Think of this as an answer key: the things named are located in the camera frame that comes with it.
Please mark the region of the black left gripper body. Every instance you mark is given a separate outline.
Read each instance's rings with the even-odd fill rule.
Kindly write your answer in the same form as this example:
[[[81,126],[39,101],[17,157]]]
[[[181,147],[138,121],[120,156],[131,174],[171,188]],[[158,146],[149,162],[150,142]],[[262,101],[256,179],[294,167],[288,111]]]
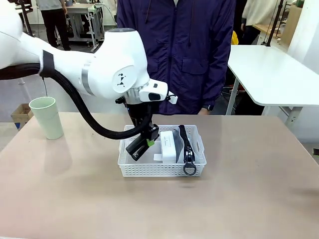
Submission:
[[[134,128],[127,131],[127,136],[135,136],[141,133],[144,136],[152,135],[152,104],[143,102],[140,104],[128,104],[127,110],[134,124]]]

